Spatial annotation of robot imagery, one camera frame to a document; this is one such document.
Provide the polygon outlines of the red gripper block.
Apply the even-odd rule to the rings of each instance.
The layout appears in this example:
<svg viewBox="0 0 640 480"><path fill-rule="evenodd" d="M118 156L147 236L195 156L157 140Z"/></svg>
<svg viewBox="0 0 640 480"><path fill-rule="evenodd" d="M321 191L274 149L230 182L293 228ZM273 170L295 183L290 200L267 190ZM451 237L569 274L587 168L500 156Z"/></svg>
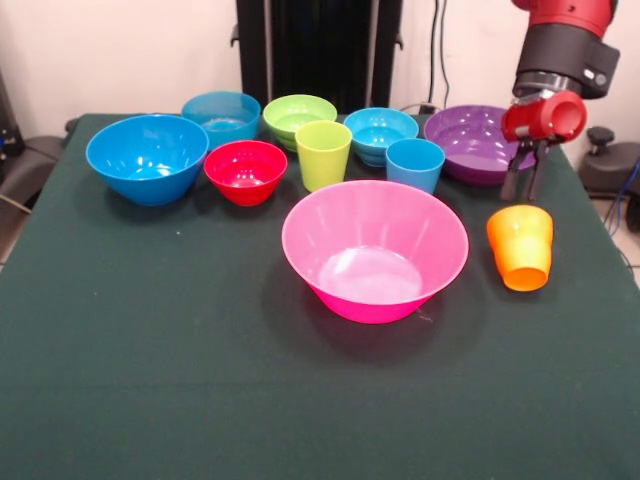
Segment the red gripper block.
<svg viewBox="0 0 640 480"><path fill-rule="evenodd" d="M527 187L527 200L537 199L547 163L549 142L575 139L584 129L587 110L582 98L572 91L551 92L535 101L513 104L502 117L506 140L520 142L510 160L501 189L501 199L512 201L516 195L521 163L533 149L535 165Z"/></svg>

